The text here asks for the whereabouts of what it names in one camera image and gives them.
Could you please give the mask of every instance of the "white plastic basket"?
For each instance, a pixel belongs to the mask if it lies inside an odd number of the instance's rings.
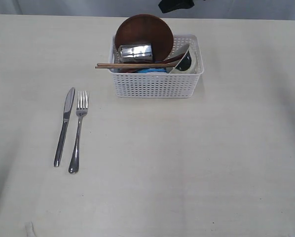
[[[204,68],[197,37],[194,35],[174,35],[174,46],[168,56],[176,49],[190,43],[196,52],[197,65],[195,74],[157,74],[157,73],[116,73],[110,70],[116,95],[131,98],[189,98],[192,96]],[[119,63],[120,58],[111,41],[109,63]]]

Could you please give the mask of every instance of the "storage basket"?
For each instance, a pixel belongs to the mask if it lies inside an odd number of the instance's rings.
[[[186,43],[196,53],[197,65],[194,74],[158,74],[158,73],[118,73],[111,69],[111,75],[118,97],[131,98],[189,98],[192,96],[204,68],[197,37],[194,35],[174,35],[174,46],[168,56]],[[120,63],[120,57],[111,41],[109,63]]]

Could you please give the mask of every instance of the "black object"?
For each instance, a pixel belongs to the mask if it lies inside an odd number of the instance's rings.
[[[177,9],[189,9],[195,4],[193,0],[162,0],[158,6],[163,13],[167,13]]]

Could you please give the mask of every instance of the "wooden plate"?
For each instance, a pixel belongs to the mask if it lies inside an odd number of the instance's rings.
[[[174,37],[169,26],[160,18],[140,14],[125,20],[118,28],[114,44],[151,43],[155,61],[164,60],[172,51]]]

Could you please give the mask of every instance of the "knife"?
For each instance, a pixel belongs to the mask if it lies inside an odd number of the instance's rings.
[[[63,124],[62,124],[62,129],[61,129],[61,133],[60,133],[60,138],[59,138],[57,151],[55,153],[55,159],[54,159],[54,162],[53,162],[54,167],[60,166],[61,157],[62,157],[62,151],[63,151],[63,145],[64,145],[65,135],[67,133],[67,128],[68,128],[69,119],[70,119],[70,115],[71,115],[74,95],[75,95],[75,88],[72,87],[69,90],[69,92],[67,94],[67,97],[65,99],[64,111],[63,111]]]

